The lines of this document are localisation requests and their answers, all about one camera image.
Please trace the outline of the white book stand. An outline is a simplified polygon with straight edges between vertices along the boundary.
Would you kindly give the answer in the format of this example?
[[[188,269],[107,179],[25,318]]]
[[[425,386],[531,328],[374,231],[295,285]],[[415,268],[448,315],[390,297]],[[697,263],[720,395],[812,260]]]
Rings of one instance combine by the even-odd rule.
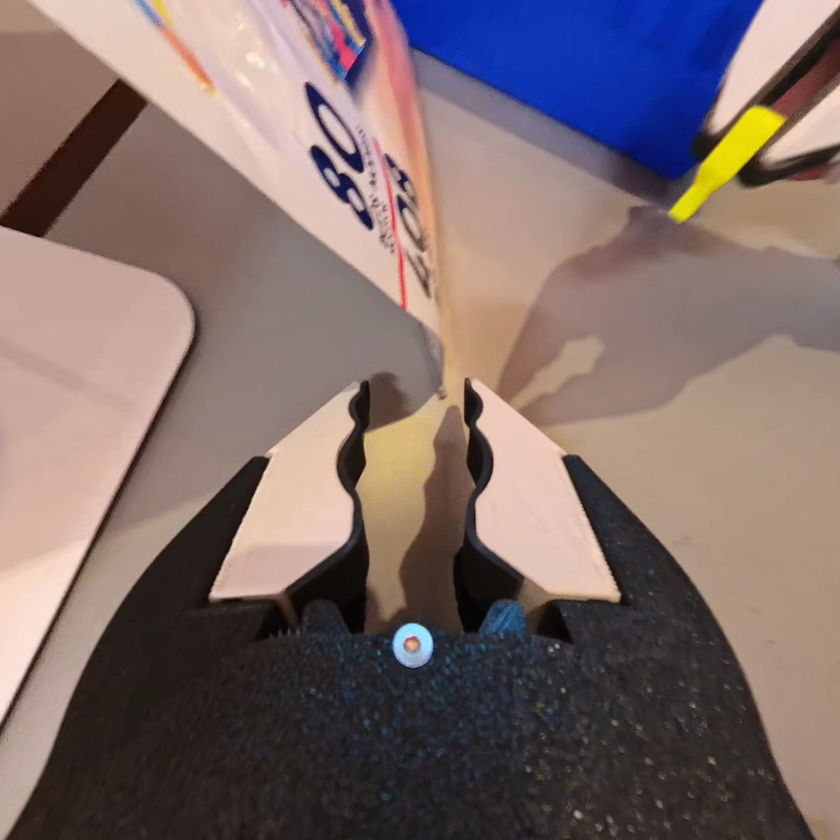
[[[172,281],[2,227],[2,723],[195,330]]]

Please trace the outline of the blue plastic storage bin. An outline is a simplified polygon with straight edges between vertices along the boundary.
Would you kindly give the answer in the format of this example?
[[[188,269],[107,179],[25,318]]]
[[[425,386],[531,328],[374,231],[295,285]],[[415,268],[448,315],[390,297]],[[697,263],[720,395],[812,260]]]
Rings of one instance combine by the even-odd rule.
[[[677,179],[760,1],[395,1],[409,43]]]

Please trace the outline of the printed construction toy box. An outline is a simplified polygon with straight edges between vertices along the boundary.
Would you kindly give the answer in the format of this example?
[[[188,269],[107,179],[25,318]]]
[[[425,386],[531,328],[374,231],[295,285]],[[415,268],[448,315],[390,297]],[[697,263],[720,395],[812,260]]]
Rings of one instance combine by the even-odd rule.
[[[443,343],[424,119],[390,2],[32,5]]]

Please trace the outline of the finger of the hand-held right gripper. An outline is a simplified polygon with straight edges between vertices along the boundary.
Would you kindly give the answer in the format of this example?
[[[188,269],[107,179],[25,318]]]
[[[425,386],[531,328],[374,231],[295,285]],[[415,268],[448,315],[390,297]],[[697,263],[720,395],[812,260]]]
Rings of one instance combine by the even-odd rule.
[[[839,151],[839,86],[796,113],[741,169],[745,186],[765,186],[831,165]]]
[[[710,148],[750,108],[787,121],[830,86],[839,86],[838,1],[762,2],[727,68],[699,133]]]

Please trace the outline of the yellow-green plastic connector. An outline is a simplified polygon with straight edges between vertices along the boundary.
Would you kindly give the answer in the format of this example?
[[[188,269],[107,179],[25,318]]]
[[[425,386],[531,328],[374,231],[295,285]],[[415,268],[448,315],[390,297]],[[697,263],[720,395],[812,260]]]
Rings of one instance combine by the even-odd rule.
[[[787,120],[771,108],[748,109],[699,165],[688,189],[668,210],[668,218],[683,224],[693,217],[715,192],[740,173]]]

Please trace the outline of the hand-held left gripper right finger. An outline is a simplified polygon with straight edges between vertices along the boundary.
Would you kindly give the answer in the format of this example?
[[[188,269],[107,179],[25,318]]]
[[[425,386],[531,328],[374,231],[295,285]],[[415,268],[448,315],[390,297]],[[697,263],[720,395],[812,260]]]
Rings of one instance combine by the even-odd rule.
[[[475,484],[456,563],[465,593],[491,604],[530,584],[551,601],[619,603],[562,447],[475,377],[464,417]]]

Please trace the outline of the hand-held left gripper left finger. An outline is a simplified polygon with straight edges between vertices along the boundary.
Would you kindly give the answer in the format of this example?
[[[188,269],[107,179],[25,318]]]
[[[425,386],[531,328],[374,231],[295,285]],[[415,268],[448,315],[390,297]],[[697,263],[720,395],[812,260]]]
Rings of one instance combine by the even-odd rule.
[[[299,623],[324,600],[346,623],[364,622],[370,552],[358,484],[370,419],[369,384],[352,382],[268,452],[211,603],[270,601]]]

